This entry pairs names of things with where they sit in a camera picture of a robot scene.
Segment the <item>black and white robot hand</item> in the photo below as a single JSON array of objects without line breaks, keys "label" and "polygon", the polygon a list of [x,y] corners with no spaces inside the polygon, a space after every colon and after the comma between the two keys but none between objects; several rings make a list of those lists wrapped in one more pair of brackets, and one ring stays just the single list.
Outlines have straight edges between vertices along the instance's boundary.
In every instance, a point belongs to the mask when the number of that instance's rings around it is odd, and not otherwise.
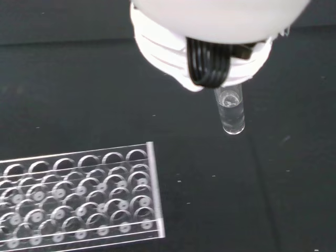
[{"label": "black and white robot hand", "polygon": [[143,57],[185,89],[251,79],[308,1],[131,1]]}]

